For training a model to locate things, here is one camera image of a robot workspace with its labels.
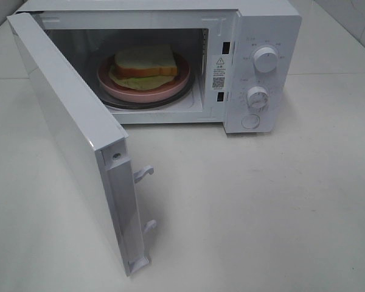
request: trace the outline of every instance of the microwave oven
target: microwave oven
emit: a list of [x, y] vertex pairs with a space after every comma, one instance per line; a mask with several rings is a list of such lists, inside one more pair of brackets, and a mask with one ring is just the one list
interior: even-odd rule
[[[287, 0], [28, 0], [8, 20], [50, 132], [127, 275], [148, 264], [143, 236], [155, 221], [141, 222], [134, 184], [153, 169], [132, 172], [121, 124], [271, 131], [301, 24]], [[148, 103], [111, 97], [100, 63], [153, 44], [189, 64], [181, 92]]]

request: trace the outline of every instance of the white table surface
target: white table surface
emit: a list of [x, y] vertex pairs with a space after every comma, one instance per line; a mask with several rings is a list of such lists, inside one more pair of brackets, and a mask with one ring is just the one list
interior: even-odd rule
[[270, 134], [125, 127], [151, 265], [125, 277], [0, 27], [0, 291], [365, 291], [365, 49], [304, 16]]

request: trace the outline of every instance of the sticker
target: sticker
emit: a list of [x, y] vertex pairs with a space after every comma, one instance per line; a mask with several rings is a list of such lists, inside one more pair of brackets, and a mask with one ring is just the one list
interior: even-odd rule
[[212, 56], [212, 89], [222, 90], [227, 83], [227, 70], [230, 67], [229, 55]]

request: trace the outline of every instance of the timer knob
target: timer knob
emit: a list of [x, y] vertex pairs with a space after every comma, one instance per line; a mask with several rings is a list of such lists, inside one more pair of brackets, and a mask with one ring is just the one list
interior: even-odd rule
[[268, 104], [268, 91], [266, 91], [266, 89], [261, 86], [250, 88], [248, 91], [247, 100], [250, 108], [254, 108], [256, 110], [263, 108]]
[[261, 73], [268, 73], [277, 67], [279, 55], [272, 47], [262, 47], [254, 53], [254, 66]]

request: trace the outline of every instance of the bread slice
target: bread slice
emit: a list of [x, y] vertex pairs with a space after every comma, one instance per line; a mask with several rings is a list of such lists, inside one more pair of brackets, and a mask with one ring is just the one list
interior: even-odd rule
[[115, 54], [116, 72], [122, 77], [176, 76], [177, 65], [169, 44], [137, 46]]
[[168, 82], [171, 82], [175, 77], [174, 76], [150, 76], [150, 77], [130, 77], [130, 78], [121, 78], [116, 75], [115, 67], [112, 65], [109, 69], [108, 75], [110, 79], [116, 84], [131, 88], [135, 90], [150, 90], [160, 87]]

